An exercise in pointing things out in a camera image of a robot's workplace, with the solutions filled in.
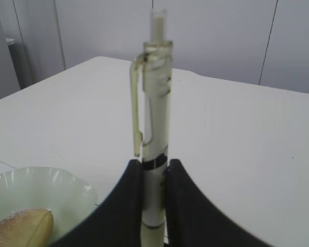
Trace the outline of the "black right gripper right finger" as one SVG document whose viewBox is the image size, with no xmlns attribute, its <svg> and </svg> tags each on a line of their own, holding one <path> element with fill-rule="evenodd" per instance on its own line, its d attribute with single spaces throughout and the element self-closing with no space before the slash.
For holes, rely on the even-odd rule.
<svg viewBox="0 0 309 247">
<path fill-rule="evenodd" d="M 178 159 L 166 171 L 165 207 L 169 246 L 268 245 L 223 214 Z"/>
</svg>

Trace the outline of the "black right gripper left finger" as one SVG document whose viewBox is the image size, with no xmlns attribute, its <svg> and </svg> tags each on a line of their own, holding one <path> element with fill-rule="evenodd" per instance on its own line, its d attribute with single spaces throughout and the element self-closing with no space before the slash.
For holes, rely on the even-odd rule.
<svg viewBox="0 0 309 247">
<path fill-rule="evenodd" d="M 130 160 L 106 199 L 51 246 L 140 246 L 143 170 Z"/>
</svg>

